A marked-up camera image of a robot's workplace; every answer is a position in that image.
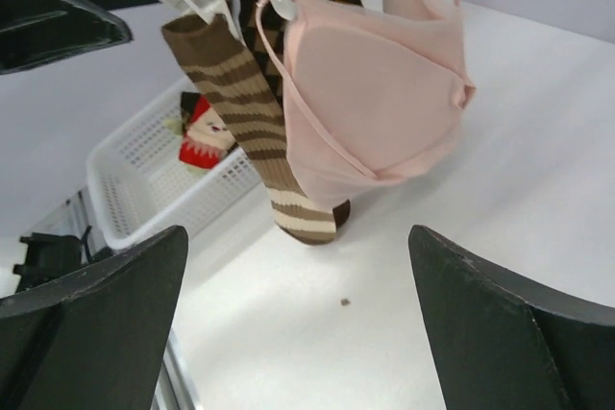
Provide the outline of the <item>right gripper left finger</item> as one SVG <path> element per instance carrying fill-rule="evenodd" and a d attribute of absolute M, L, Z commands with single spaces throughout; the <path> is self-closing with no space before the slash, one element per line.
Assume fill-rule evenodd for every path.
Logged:
<path fill-rule="evenodd" d="M 150 408 L 187 254 L 173 226 L 3 298 L 2 408 Z"/>

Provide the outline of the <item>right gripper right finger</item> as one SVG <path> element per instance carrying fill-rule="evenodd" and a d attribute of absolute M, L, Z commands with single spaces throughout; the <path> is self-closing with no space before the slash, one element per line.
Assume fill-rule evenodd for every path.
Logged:
<path fill-rule="evenodd" d="M 481 258 L 425 226 L 412 273 L 449 409 L 614 406 L 614 310 Z"/>

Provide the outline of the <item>brown beige striped sock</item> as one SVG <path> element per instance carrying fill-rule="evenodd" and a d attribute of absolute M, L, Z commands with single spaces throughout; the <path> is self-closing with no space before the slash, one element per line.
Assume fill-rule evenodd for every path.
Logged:
<path fill-rule="evenodd" d="M 253 53 L 259 69 L 263 73 L 266 82 L 273 90 L 273 94 L 280 107 L 282 102 L 282 76 L 268 57 L 263 41 L 256 27 L 256 7 L 258 0 L 239 0 L 240 9 L 238 14 L 239 26 L 246 40 L 247 48 Z M 265 8 L 263 13 L 263 30 L 268 35 L 273 34 L 272 46 L 276 51 L 283 50 L 284 21 L 276 16 L 271 7 Z"/>

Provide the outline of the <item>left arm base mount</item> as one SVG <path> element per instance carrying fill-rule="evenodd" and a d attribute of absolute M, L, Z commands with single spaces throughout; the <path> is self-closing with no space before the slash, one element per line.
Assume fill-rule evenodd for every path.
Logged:
<path fill-rule="evenodd" d="M 33 289 L 91 263 L 88 246 L 91 230 L 92 226 L 87 226 L 80 237 L 40 232 L 20 236 L 19 242 L 27 246 L 27 252 L 25 261 L 12 269 L 20 276 L 15 292 Z"/>

